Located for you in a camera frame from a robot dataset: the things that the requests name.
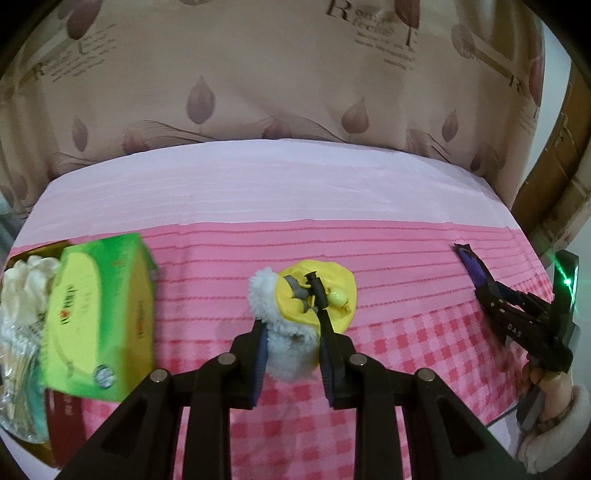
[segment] plush toy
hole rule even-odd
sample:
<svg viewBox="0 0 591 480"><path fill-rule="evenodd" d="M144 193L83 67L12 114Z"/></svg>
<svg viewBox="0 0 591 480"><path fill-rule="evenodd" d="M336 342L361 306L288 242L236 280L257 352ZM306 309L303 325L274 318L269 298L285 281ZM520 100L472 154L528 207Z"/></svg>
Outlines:
<svg viewBox="0 0 591 480"><path fill-rule="evenodd" d="M320 323L306 283L313 271L326 289L333 330L344 333L357 305L355 278L345 267L304 260L278 274L264 268L250 279L251 312L267 324L267 373L278 380L306 377L318 365Z"/></svg>

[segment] yellow ball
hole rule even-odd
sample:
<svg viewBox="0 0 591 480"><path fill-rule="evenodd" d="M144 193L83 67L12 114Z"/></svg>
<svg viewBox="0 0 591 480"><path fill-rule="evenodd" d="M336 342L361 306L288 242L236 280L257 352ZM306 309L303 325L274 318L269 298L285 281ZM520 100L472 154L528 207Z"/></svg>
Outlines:
<svg viewBox="0 0 591 480"><path fill-rule="evenodd" d="M347 297L347 294L342 288L331 287L328 295L328 300L333 307L341 309L345 305L347 305L349 298Z"/></svg>

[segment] green tissue box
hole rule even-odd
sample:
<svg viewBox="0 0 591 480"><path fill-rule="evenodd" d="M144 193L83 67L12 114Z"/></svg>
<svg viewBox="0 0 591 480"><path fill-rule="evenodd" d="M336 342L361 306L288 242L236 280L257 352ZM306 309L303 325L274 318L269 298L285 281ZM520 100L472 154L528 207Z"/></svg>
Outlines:
<svg viewBox="0 0 591 480"><path fill-rule="evenodd" d="M138 233L63 251L41 348L47 388L122 401L152 371L155 273Z"/></svg>

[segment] white sleeve cuff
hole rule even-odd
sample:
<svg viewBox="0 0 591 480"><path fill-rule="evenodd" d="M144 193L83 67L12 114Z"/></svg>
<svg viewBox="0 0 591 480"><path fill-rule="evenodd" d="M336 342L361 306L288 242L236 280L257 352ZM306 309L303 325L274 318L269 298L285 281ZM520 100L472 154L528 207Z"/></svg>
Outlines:
<svg viewBox="0 0 591 480"><path fill-rule="evenodd" d="M568 415L553 429L540 433L534 429L522 441L517 458L528 473L544 472L566 457L583 437L591 420L589 392L582 385L573 387L573 404Z"/></svg>

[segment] metal screw head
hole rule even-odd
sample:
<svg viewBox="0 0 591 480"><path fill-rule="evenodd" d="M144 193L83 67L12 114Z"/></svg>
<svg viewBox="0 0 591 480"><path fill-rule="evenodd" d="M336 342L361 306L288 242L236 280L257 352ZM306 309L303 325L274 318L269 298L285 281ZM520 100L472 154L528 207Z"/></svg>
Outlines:
<svg viewBox="0 0 591 480"><path fill-rule="evenodd" d="M361 367L368 362L368 358L362 353L354 353L349 357L349 362L351 362L351 365Z"/></svg>
<svg viewBox="0 0 591 480"><path fill-rule="evenodd" d="M435 380L435 372L430 368L422 368L418 371L418 377L424 382Z"/></svg>
<svg viewBox="0 0 591 480"><path fill-rule="evenodd" d="M217 361L221 365L232 365L236 361L236 356L230 352L222 353L218 356Z"/></svg>
<svg viewBox="0 0 591 480"><path fill-rule="evenodd" d="M150 380L155 383L163 382L167 377L168 372L162 368L154 370L152 373L150 373Z"/></svg>

